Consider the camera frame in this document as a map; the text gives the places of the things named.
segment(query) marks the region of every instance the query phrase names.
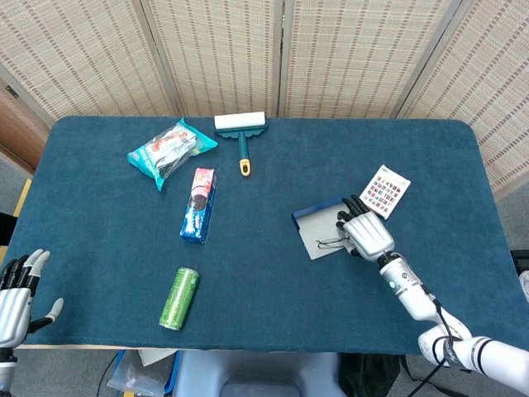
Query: lint roller handle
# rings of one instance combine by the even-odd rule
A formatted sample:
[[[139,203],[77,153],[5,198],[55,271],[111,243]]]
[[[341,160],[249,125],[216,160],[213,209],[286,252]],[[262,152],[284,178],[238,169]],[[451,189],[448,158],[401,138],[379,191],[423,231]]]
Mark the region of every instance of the lint roller handle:
[[[244,132],[239,134],[239,154],[241,155],[241,161],[239,161],[241,174],[242,176],[250,176],[250,155],[248,154],[248,143],[246,143],[246,136]]]

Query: lint roller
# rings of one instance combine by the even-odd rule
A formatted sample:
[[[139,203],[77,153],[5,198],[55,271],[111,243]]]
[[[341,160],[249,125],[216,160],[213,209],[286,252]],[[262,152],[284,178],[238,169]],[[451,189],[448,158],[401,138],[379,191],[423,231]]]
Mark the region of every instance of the lint roller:
[[[265,112],[225,114],[215,116],[215,133],[224,138],[237,138],[239,140],[239,153],[241,161],[239,166],[243,176],[250,176],[251,165],[248,154],[246,138],[259,135],[268,128]]]

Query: floor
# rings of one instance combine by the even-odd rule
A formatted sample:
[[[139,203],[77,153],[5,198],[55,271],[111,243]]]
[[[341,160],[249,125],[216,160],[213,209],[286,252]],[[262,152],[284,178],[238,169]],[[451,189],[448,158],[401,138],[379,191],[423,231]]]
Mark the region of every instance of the floor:
[[[17,205],[26,178],[10,165],[0,161],[0,211],[12,213]],[[529,184],[498,203],[498,211],[511,249],[529,248]],[[12,392],[17,397],[79,397],[95,396],[98,382],[114,351],[87,350],[19,350],[17,374]],[[424,378],[432,365],[420,356],[409,356],[412,373]],[[116,392],[105,386],[110,371],[103,380],[101,397],[114,397]],[[506,386],[480,374],[441,369],[433,378],[435,384],[464,393],[469,397],[522,397]],[[409,380],[404,371],[397,378],[389,397],[406,396],[417,382]],[[426,385],[417,397],[442,394]]]

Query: white robotic arm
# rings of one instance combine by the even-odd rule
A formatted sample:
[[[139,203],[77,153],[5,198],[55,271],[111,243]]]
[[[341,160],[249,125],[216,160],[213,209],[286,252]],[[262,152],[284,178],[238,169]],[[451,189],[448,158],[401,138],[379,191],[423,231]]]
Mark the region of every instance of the white robotic arm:
[[[48,314],[31,321],[31,303],[49,257],[48,251],[36,250],[8,262],[0,273],[0,397],[11,397],[17,367],[13,349],[24,342],[28,333],[53,323],[63,307],[59,298]]]
[[[357,196],[343,202],[350,212],[338,213],[336,227],[348,238],[346,250],[379,263],[380,274],[415,320],[437,323],[419,336],[422,355],[432,364],[481,372],[529,395],[529,352],[488,337],[472,337],[393,251],[393,238],[380,219]]]

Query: blue tablecloth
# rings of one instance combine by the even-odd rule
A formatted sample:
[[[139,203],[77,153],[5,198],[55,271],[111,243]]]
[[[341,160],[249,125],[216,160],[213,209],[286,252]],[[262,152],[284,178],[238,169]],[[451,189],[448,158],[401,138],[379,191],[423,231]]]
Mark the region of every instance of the blue tablecloth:
[[[265,351],[418,353],[413,321],[378,266],[337,252],[310,261],[291,213],[360,193],[382,164],[412,184],[386,222],[396,248],[474,335],[529,348],[524,302],[474,134],[435,120],[274,119],[238,145],[218,137],[158,192],[126,153],[164,117],[67,117],[36,171],[8,258],[52,256],[33,315],[57,323],[27,343]],[[211,137],[212,119],[187,122]],[[197,167],[217,170],[205,245],[179,229]],[[176,270],[200,275],[183,330],[158,325]]]

